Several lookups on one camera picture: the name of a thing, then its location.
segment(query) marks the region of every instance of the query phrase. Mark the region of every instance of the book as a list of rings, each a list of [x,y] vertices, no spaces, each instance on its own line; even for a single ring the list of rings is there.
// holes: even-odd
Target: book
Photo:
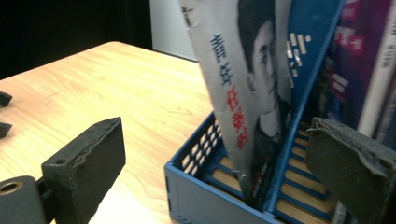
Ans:
[[[396,70],[393,73],[382,113],[375,131],[375,140],[396,150]]]
[[[179,0],[246,203],[262,210],[291,106],[291,0]]]
[[[329,119],[373,137],[396,63],[396,3],[346,1],[329,57]]]

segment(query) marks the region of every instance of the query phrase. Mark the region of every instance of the black clamp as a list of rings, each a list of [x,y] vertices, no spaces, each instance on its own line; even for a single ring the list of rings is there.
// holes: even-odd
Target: black clamp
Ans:
[[[396,223],[396,152],[344,124],[314,118],[308,169],[359,223]]]
[[[8,106],[11,99],[12,96],[10,94],[0,91],[0,107]],[[11,124],[0,122],[0,138],[6,137],[11,127]]]
[[[2,223],[85,224],[125,164],[121,119],[107,119],[41,164],[43,177],[0,182]]]

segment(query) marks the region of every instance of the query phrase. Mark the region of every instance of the dark background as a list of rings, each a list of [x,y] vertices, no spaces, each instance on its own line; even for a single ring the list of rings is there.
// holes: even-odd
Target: dark background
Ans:
[[[109,41],[152,49],[149,0],[0,3],[0,79]]]

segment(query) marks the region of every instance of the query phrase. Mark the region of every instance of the wooden table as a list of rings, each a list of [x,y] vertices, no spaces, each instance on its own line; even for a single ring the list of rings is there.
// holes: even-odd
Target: wooden table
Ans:
[[[95,122],[122,118],[126,165],[91,223],[172,223],[163,166],[212,111],[200,67],[111,42],[0,80],[0,180],[40,165]]]

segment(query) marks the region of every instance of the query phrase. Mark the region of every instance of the blue plastic crate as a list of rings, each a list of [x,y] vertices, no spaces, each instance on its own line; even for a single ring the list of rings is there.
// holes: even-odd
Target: blue plastic crate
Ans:
[[[304,129],[310,120],[304,123],[302,116],[343,5],[343,0],[293,1],[289,32],[309,35],[310,41],[305,45],[308,53],[290,57],[290,63],[301,65],[292,71],[295,110],[264,210],[244,204],[228,164],[219,125],[211,114],[164,167],[173,219],[179,223],[326,223],[332,219],[335,202],[304,163]],[[300,47],[291,45],[290,50],[296,53]],[[302,179],[317,188],[302,184]]]

